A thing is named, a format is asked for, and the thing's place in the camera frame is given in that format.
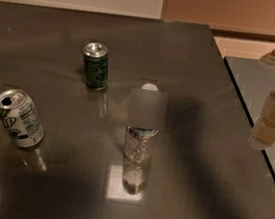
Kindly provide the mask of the dark green soda can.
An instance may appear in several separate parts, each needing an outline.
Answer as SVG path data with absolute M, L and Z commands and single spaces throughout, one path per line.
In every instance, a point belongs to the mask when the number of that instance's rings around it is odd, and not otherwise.
M 103 43 L 91 42 L 83 47 L 86 86 L 103 89 L 108 84 L 108 49 Z

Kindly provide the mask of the clear plastic water bottle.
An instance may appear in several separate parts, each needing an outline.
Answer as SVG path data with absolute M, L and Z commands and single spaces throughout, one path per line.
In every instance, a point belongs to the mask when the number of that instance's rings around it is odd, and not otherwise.
M 154 83 L 133 88 L 124 139 L 123 187 L 139 194 L 146 186 L 154 141 L 161 130 L 165 94 Z

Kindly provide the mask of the grey side table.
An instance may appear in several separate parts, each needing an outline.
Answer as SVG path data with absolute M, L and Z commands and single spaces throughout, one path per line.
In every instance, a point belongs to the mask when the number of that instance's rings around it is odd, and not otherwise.
M 253 127 L 272 108 L 275 68 L 256 59 L 227 56 L 224 63 Z M 275 143 L 263 150 L 275 182 Z

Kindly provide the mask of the white 7up can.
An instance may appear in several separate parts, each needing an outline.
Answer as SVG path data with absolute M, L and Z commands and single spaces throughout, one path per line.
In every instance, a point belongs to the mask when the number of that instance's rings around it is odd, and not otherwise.
M 13 143 L 20 148 L 37 145 L 45 134 L 33 103 L 21 89 L 0 93 L 0 120 Z

